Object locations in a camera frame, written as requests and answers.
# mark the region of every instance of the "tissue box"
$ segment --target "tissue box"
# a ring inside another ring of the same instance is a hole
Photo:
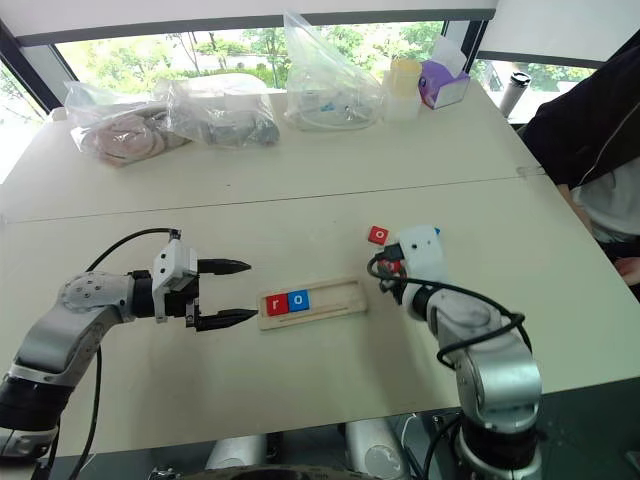
[[[427,60],[422,62],[418,89],[422,101],[436,109],[462,100],[467,92],[469,79],[469,74],[464,71],[454,78],[444,65]]]

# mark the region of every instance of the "plastic bag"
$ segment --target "plastic bag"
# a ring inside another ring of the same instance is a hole
[[[350,130],[380,116],[380,83],[351,64],[300,15],[284,14],[291,68],[285,117],[301,130]]]
[[[120,95],[81,82],[67,82],[67,118],[81,152],[115,166],[158,155],[187,142],[167,130],[167,105],[148,95]]]
[[[280,138],[267,86],[245,73],[226,73],[166,86],[167,128],[190,140],[223,147],[272,145]]]

